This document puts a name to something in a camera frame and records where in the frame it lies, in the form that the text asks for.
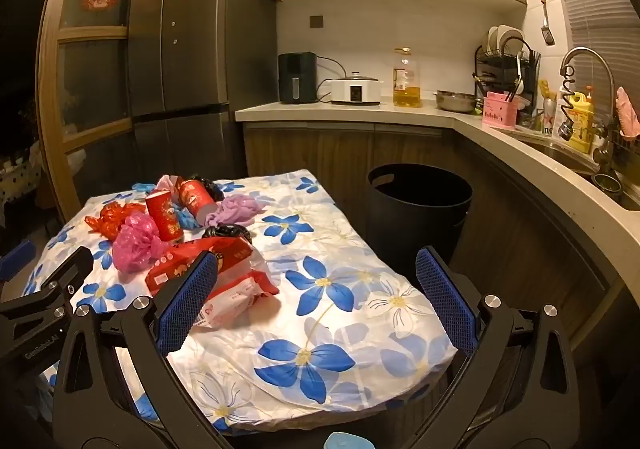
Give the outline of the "beer can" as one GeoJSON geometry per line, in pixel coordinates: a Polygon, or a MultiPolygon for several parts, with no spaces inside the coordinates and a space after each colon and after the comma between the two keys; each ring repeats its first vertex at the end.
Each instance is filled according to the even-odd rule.
{"type": "Polygon", "coordinates": [[[541,133],[551,136],[556,111],[556,98],[554,96],[544,98],[544,109],[542,109],[541,133]]]}

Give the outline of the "wooden glass door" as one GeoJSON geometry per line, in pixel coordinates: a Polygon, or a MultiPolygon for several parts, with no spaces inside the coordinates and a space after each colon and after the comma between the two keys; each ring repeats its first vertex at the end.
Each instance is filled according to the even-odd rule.
{"type": "Polygon", "coordinates": [[[128,87],[132,0],[46,0],[37,47],[37,120],[58,212],[124,188],[139,169],[128,87]]]}

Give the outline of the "wall socket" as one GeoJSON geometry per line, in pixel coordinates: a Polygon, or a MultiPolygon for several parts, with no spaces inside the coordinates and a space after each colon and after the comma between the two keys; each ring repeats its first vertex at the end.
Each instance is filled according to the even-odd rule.
{"type": "Polygon", "coordinates": [[[313,29],[320,29],[323,27],[323,17],[321,15],[309,17],[309,27],[313,29]]]}

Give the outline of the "cooking oil bottle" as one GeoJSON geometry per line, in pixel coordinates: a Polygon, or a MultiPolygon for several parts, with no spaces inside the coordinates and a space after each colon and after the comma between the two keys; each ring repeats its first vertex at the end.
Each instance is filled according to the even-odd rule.
{"type": "Polygon", "coordinates": [[[409,47],[394,49],[393,104],[397,107],[420,108],[420,69],[409,47]]]}

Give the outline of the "pink utensil holder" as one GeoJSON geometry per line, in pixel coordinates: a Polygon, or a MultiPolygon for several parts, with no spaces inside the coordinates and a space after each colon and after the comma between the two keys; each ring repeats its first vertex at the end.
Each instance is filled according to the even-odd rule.
{"type": "Polygon", "coordinates": [[[517,117],[518,105],[505,94],[488,92],[484,97],[484,124],[494,128],[515,128],[517,117]]]}

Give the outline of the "polka dot table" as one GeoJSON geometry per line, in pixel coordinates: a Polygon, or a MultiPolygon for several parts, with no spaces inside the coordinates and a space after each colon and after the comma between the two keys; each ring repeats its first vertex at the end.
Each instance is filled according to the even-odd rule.
{"type": "Polygon", "coordinates": [[[28,157],[19,158],[16,164],[3,166],[1,169],[1,216],[4,216],[4,207],[30,191],[38,188],[43,173],[43,161],[40,143],[35,142],[30,146],[28,157]]]}

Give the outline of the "blue floral tablecloth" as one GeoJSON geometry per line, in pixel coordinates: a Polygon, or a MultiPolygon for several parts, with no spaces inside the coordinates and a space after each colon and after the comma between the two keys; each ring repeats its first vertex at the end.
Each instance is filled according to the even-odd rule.
{"type": "Polygon", "coordinates": [[[313,429],[429,391],[454,345],[424,294],[385,265],[306,170],[224,180],[276,287],[225,325],[199,323],[172,369],[215,429],[313,429]]]}

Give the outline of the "white rice cooker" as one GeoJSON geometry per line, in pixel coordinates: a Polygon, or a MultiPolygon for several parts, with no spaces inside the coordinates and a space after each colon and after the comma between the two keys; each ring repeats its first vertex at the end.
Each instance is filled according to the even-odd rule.
{"type": "Polygon", "coordinates": [[[381,102],[381,82],[370,76],[352,72],[350,76],[330,83],[330,102],[334,105],[378,106],[381,102]]]}

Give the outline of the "black air fryer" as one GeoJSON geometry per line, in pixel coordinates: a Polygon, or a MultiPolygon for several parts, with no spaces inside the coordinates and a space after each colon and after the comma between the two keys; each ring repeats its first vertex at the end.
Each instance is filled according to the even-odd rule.
{"type": "Polygon", "coordinates": [[[317,99],[317,55],[286,53],[278,57],[280,102],[312,104],[317,99]]]}

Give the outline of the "window blinds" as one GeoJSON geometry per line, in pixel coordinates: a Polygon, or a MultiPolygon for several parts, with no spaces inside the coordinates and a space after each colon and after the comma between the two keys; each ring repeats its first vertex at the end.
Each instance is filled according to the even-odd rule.
{"type": "Polygon", "coordinates": [[[570,44],[587,46],[608,62],[615,85],[639,107],[639,16],[631,0],[562,0],[570,44]]]}

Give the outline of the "yellow detergent bottle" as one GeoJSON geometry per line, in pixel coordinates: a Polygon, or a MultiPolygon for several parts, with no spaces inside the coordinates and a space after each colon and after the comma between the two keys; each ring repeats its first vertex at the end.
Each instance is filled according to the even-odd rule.
{"type": "Polygon", "coordinates": [[[583,154],[589,154],[593,141],[594,107],[589,95],[575,92],[570,97],[573,108],[567,113],[573,121],[573,133],[568,143],[583,154]]]}

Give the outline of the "steel bowl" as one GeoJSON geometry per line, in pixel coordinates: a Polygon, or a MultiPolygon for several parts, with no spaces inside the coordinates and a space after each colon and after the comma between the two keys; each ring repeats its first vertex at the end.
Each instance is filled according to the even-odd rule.
{"type": "Polygon", "coordinates": [[[448,91],[437,91],[434,95],[436,106],[439,109],[457,113],[473,113],[475,111],[477,103],[475,95],[448,91]]]}

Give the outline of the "dark grey refrigerator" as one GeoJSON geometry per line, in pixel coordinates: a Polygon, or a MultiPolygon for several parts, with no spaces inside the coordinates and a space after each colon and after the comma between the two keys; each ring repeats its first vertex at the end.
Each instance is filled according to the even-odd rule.
{"type": "Polygon", "coordinates": [[[131,0],[128,67],[144,178],[241,178],[236,115],[278,97],[277,0],[131,0]]]}

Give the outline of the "orange red plastic bag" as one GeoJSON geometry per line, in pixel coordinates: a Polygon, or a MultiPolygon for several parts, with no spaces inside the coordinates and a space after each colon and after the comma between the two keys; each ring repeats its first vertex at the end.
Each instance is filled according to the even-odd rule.
{"type": "Polygon", "coordinates": [[[126,218],[136,211],[144,213],[145,206],[141,203],[110,202],[103,206],[98,216],[86,216],[85,223],[92,232],[99,233],[108,241],[114,242],[126,218]]]}

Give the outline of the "hanging slotted spatula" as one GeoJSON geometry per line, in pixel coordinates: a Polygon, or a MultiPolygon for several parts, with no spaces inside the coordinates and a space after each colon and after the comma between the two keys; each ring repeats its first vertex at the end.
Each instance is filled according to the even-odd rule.
{"type": "Polygon", "coordinates": [[[554,46],[555,38],[549,26],[549,16],[548,16],[548,7],[547,7],[548,1],[549,0],[540,0],[541,6],[542,6],[541,34],[547,46],[554,46]]]}

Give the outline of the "red white wrapper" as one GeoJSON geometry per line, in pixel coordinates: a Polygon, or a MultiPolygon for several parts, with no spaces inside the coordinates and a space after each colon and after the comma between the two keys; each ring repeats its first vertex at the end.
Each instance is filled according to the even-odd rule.
{"type": "Polygon", "coordinates": [[[254,305],[260,297],[277,295],[279,289],[269,277],[258,270],[250,270],[242,277],[214,290],[196,316],[194,327],[217,329],[254,305]]]}

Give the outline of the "pink plastic bag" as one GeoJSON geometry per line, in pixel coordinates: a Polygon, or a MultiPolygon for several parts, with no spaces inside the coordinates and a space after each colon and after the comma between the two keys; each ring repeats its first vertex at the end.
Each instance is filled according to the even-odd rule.
{"type": "Polygon", "coordinates": [[[169,243],[160,239],[153,218],[140,211],[132,212],[122,224],[113,243],[113,261],[121,273],[149,269],[167,251],[169,243]]]}

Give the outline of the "wooden lower cabinets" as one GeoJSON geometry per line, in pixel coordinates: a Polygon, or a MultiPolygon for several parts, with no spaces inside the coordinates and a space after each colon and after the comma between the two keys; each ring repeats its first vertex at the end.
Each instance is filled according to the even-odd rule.
{"type": "Polygon", "coordinates": [[[356,123],[248,123],[248,170],[305,169],[387,265],[431,244],[480,292],[559,308],[574,345],[637,316],[613,265],[551,198],[460,133],[356,123]]]}

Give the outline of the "black dish rack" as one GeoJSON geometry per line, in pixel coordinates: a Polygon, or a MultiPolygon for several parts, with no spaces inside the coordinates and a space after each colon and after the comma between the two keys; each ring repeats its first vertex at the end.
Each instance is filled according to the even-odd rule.
{"type": "Polygon", "coordinates": [[[521,111],[532,113],[537,105],[537,82],[541,54],[521,36],[508,35],[496,48],[480,45],[474,52],[475,91],[515,92],[521,111]]]}

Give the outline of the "steel sink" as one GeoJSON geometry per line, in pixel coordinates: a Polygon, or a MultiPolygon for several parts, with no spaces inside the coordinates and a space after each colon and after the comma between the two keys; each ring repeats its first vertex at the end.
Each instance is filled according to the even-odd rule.
{"type": "MultiPolygon", "coordinates": [[[[552,138],[518,130],[500,130],[500,133],[510,136],[520,143],[532,147],[541,154],[559,162],[578,176],[585,178],[591,185],[593,185],[593,183],[591,183],[590,176],[594,173],[600,173],[599,165],[587,156],[587,154],[581,154],[569,146],[561,145],[552,138]]],[[[607,173],[615,176],[623,186],[623,193],[620,195],[620,198],[614,201],[627,211],[638,212],[639,189],[631,184],[625,183],[623,175],[618,174],[614,169],[610,169],[607,173]]]]}

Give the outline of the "black trash bin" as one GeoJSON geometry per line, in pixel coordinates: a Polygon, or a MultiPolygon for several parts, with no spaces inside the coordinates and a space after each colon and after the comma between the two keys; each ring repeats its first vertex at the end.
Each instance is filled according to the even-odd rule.
{"type": "Polygon", "coordinates": [[[464,178],[437,166],[377,166],[368,174],[364,239],[390,269],[417,284],[416,254],[430,245],[451,261],[472,199],[464,178]]]}

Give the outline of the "purple plastic bag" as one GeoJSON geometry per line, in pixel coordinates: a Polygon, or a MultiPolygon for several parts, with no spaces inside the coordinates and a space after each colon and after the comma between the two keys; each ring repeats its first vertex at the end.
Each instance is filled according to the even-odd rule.
{"type": "Polygon", "coordinates": [[[254,223],[255,217],[262,214],[265,204],[255,198],[243,195],[233,195],[217,204],[217,209],[205,217],[205,227],[220,225],[248,226],[254,223]]]}

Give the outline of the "red paper cup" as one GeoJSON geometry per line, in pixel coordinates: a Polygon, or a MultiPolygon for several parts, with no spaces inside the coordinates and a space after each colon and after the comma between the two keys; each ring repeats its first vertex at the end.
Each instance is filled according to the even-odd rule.
{"type": "Polygon", "coordinates": [[[171,195],[168,190],[151,192],[145,198],[145,204],[160,234],[160,240],[177,242],[183,239],[182,227],[172,206],[171,195]]]}
{"type": "Polygon", "coordinates": [[[182,205],[200,225],[204,225],[207,216],[218,209],[217,202],[198,180],[183,180],[178,183],[178,195],[182,205]]]}

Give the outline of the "blue plastic glove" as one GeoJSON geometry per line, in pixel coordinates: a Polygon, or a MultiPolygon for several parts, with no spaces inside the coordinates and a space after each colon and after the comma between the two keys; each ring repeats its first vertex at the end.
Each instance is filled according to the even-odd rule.
{"type": "Polygon", "coordinates": [[[176,213],[179,225],[182,229],[193,230],[201,227],[201,225],[198,224],[198,221],[192,215],[192,213],[184,206],[178,206],[178,204],[174,203],[172,205],[172,208],[176,213]]]}

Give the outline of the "pink cloth on rack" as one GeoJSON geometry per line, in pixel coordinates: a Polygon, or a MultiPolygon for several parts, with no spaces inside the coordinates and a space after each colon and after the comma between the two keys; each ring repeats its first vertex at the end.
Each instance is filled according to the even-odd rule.
{"type": "Polygon", "coordinates": [[[617,88],[616,110],[620,120],[620,135],[627,140],[637,139],[640,135],[640,122],[623,86],[617,88]]]}

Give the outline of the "sink strainer cup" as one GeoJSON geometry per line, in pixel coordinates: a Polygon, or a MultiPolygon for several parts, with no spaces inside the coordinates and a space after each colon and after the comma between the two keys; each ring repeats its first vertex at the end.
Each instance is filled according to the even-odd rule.
{"type": "Polygon", "coordinates": [[[620,198],[623,193],[622,183],[611,174],[594,173],[590,176],[590,180],[594,186],[613,200],[620,198]]]}

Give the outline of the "black bag at back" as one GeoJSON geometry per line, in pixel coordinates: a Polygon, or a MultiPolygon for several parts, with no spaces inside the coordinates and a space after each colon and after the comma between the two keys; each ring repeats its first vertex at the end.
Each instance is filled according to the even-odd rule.
{"type": "Polygon", "coordinates": [[[200,175],[194,175],[193,179],[199,182],[203,188],[206,190],[207,195],[212,198],[215,202],[220,202],[224,200],[224,191],[220,189],[220,187],[213,182],[213,180],[208,180],[200,175]]]}

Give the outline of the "black plastic bag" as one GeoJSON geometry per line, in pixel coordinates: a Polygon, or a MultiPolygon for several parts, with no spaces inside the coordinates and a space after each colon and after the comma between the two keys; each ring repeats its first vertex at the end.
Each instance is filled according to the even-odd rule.
{"type": "Polygon", "coordinates": [[[219,224],[217,226],[206,227],[202,237],[243,238],[248,243],[253,242],[252,235],[248,229],[238,224],[219,224]]]}

